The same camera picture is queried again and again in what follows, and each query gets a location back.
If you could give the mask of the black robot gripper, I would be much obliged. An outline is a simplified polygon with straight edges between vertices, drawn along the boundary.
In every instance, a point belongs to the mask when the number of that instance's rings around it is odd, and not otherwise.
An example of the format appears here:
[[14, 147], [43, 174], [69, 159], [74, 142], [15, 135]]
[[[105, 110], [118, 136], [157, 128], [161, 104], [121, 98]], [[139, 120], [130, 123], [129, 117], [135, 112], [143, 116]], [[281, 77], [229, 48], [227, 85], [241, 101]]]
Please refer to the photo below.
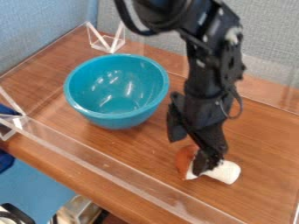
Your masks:
[[167, 136], [171, 143], [191, 137], [199, 145], [193, 147], [193, 174], [201, 176], [221, 165], [229, 151], [223, 124], [231, 118], [234, 94], [219, 91], [213, 95], [171, 92], [167, 111]]

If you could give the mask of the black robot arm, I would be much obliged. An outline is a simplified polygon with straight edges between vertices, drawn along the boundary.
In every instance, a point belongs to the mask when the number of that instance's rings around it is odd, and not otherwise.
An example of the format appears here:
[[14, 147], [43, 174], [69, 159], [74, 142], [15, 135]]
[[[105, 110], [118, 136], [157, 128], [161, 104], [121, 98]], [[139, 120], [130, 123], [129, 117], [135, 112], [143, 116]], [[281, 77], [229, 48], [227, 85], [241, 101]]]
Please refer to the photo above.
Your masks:
[[195, 153], [179, 168], [189, 179], [225, 164], [229, 144], [223, 124], [239, 118], [230, 113], [242, 98], [237, 82], [244, 79], [244, 26], [239, 16], [222, 0], [133, 0], [139, 29], [126, 0], [114, 0], [129, 30], [141, 36], [178, 32], [186, 43], [190, 65], [183, 91], [171, 93], [167, 134], [173, 142], [190, 137]]

